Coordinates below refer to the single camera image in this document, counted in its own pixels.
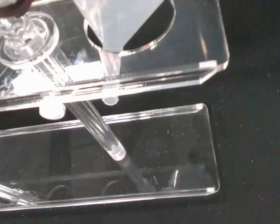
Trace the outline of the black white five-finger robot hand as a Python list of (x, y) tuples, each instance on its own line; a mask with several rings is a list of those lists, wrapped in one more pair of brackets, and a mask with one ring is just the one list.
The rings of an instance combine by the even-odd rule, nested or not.
[(0, 18), (21, 17), (30, 9), (33, 0), (0, 0)]

